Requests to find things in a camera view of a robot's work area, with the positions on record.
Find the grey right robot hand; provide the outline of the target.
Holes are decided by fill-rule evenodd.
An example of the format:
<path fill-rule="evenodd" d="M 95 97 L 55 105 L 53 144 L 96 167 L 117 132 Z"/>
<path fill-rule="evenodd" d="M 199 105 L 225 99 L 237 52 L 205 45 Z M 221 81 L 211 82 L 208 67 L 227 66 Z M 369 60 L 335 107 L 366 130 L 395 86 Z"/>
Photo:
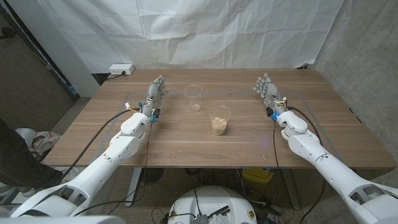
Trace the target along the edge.
<path fill-rule="evenodd" d="M 256 80 L 253 90 L 260 96 L 266 106 L 268 117 L 275 117 L 287 111 L 286 98 L 282 97 L 270 76 L 265 73 L 263 77 Z"/>

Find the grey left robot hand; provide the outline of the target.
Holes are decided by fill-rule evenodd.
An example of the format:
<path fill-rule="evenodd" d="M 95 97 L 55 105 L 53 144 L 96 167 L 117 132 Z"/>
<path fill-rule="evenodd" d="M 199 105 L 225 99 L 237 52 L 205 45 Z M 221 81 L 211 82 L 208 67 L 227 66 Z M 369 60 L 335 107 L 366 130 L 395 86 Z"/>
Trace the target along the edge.
<path fill-rule="evenodd" d="M 163 97 L 169 92 L 162 75 L 156 78 L 147 89 L 146 100 L 142 105 L 141 113 L 151 117 L 154 110 L 160 108 Z"/>

